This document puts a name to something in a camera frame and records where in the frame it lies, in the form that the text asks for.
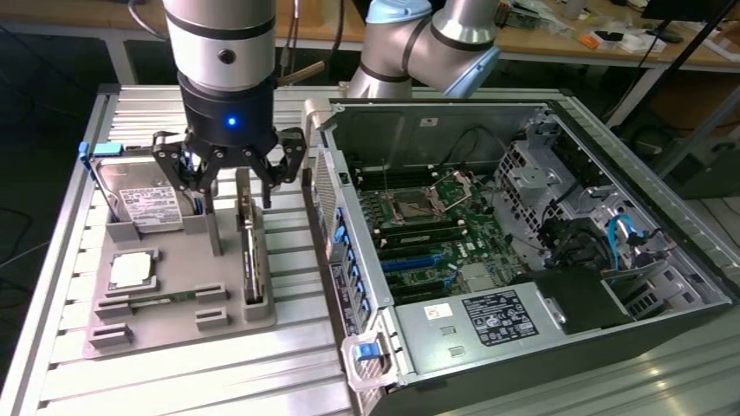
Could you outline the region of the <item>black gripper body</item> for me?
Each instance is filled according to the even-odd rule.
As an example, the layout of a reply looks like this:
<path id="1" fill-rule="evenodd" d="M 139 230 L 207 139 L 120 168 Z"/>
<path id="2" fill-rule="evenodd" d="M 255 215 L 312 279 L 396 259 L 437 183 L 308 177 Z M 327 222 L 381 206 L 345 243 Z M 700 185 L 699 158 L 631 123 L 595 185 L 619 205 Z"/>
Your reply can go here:
<path id="1" fill-rule="evenodd" d="M 231 159 L 245 148 L 260 156 L 268 155 L 277 145 L 275 79 L 268 77 L 240 91 L 221 91 L 179 74 L 179 86 L 187 116 L 187 148 L 203 159 L 213 152 Z"/>

